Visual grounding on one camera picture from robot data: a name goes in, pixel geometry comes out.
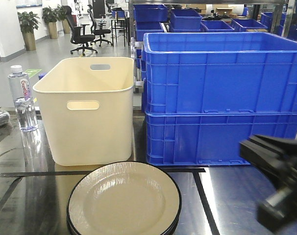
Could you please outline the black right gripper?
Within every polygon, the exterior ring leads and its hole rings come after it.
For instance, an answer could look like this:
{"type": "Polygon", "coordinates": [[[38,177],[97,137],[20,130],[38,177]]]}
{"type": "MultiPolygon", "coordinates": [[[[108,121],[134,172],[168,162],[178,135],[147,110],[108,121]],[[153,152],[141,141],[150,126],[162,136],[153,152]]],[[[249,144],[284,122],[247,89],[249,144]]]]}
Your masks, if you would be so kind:
{"type": "Polygon", "coordinates": [[[276,191],[257,204],[256,220],[276,233],[297,221],[297,140],[253,135],[240,156],[261,170],[276,191]]]}

